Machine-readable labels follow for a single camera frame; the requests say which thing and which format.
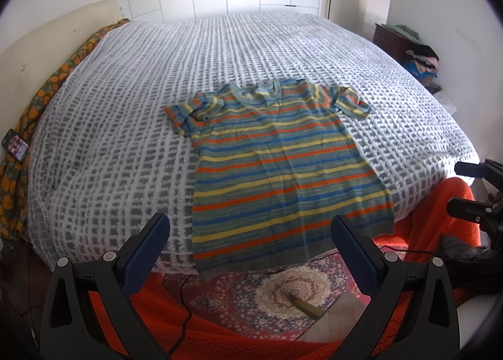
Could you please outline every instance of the cream upholstered headboard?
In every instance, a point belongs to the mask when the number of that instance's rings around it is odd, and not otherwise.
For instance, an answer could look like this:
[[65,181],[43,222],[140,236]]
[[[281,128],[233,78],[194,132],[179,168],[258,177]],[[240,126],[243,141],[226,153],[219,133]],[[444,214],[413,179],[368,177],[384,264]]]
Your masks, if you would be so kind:
[[[35,92],[100,28],[124,18],[116,0],[88,4],[17,40],[0,54],[0,140],[12,129]],[[0,150],[3,158],[5,150]]]

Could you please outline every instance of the phone screen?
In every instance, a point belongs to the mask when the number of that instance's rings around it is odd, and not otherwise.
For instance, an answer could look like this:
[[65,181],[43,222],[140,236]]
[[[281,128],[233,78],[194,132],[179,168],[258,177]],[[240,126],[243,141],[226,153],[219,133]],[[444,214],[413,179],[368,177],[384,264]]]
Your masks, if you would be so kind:
[[14,130],[8,132],[3,140],[3,146],[17,161],[23,161],[30,147],[30,145],[21,139]]

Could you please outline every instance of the folded clothes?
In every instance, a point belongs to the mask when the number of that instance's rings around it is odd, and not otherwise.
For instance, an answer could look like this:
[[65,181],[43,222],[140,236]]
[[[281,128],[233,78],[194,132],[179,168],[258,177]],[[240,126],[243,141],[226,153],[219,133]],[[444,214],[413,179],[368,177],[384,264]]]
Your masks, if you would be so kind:
[[416,61],[407,61],[403,63],[403,67],[411,73],[411,75],[415,76],[416,78],[424,78],[425,76],[436,76],[436,72],[431,72],[431,70],[428,70],[426,67],[423,65],[419,64]]
[[434,50],[428,45],[412,44],[411,50],[414,51],[414,55],[421,55],[423,57],[433,57],[436,58],[437,61],[439,60],[436,52],[434,52]]
[[428,68],[433,68],[435,72],[437,72],[439,68],[437,58],[425,57],[423,55],[415,55],[413,50],[406,50],[406,60],[408,61],[416,60],[417,62],[423,64]]

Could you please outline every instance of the patterned rug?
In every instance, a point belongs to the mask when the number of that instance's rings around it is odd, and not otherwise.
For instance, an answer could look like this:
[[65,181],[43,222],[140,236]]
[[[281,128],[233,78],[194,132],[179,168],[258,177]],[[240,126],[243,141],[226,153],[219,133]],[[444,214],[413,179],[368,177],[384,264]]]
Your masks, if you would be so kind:
[[[281,272],[232,272],[208,283],[192,275],[183,288],[184,301],[192,313],[243,336],[294,340],[314,320],[294,307],[288,295],[325,310],[343,292],[365,304],[370,300],[360,293],[340,255],[328,254]],[[164,277],[164,288],[179,302],[185,279],[183,274]]]

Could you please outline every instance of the orange floral fabric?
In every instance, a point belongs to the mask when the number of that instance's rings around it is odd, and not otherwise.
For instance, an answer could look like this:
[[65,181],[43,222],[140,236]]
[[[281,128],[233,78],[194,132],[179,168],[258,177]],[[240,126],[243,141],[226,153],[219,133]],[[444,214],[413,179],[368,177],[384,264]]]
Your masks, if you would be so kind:
[[[109,31],[128,22],[128,19],[122,19],[95,32],[45,81],[14,127],[19,136],[28,143],[31,141],[40,116],[68,75]],[[31,149],[23,163],[19,163],[11,155],[7,155],[0,162],[0,235],[4,238],[27,239],[30,151]]]

